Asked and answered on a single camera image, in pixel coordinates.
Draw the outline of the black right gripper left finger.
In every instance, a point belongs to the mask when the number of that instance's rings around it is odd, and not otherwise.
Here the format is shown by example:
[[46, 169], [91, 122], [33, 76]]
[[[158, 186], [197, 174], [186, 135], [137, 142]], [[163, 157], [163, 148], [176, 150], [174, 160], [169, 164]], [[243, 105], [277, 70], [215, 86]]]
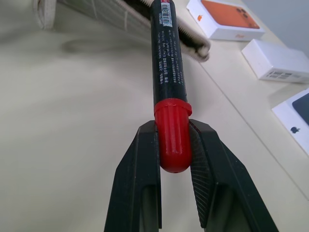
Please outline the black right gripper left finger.
[[159, 147], [155, 122], [141, 125], [118, 164], [106, 232], [157, 232], [162, 228]]

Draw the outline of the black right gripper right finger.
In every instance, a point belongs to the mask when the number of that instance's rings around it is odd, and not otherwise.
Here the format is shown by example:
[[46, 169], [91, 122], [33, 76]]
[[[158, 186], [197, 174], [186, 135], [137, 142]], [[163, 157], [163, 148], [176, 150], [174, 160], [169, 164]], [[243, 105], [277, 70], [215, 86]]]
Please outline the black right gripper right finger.
[[192, 184], [206, 232], [276, 232], [278, 228], [243, 163], [208, 124], [190, 120]]

